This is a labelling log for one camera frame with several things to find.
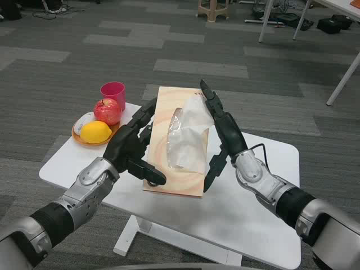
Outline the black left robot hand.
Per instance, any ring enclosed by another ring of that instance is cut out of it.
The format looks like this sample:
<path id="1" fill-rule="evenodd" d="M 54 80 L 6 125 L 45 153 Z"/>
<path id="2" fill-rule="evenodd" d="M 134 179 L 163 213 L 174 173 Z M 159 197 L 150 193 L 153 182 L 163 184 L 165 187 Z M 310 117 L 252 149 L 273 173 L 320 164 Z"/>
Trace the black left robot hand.
<path id="1" fill-rule="evenodd" d="M 153 165 L 142 160 L 150 144 L 157 99 L 153 98 L 122 125 L 109 141 L 103 157 L 112 163 L 118 173 L 128 171 L 136 178 L 145 179 L 151 186 L 165 185 L 167 178 Z"/>

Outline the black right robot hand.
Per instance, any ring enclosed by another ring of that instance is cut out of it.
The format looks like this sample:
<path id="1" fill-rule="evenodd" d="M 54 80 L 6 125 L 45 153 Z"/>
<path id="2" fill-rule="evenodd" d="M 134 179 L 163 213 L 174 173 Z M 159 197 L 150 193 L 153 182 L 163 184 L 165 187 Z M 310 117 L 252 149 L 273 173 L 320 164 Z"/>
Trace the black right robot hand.
<path id="1" fill-rule="evenodd" d="M 220 98 L 203 79 L 200 81 L 200 88 L 220 139 L 220 153 L 212 157 L 204 180 L 204 192 L 206 192 L 215 178 L 221 175 L 227 164 L 226 158 L 230 157 L 232 161 L 235 161 L 236 156 L 247 150 L 248 146 L 232 115 L 223 110 Z"/>

